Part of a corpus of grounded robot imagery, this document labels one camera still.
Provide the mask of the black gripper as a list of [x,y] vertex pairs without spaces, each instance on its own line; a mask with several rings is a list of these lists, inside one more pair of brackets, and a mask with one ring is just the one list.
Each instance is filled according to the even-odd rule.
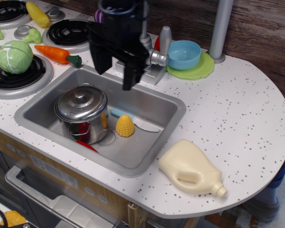
[[104,13],[104,23],[88,22],[88,40],[98,74],[112,67],[115,57],[125,63],[123,90],[129,91],[140,82],[146,67],[148,51],[140,42],[142,13]]

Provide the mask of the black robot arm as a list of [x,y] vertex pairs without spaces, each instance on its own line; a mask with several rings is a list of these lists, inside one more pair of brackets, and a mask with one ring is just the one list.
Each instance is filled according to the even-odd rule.
[[112,67],[112,59],[124,63],[123,90],[139,83],[147,67],[148,50],[140,42],[145,17],[142,0],[101,0],[103,23],[88,22],[88,41],[98,74]]

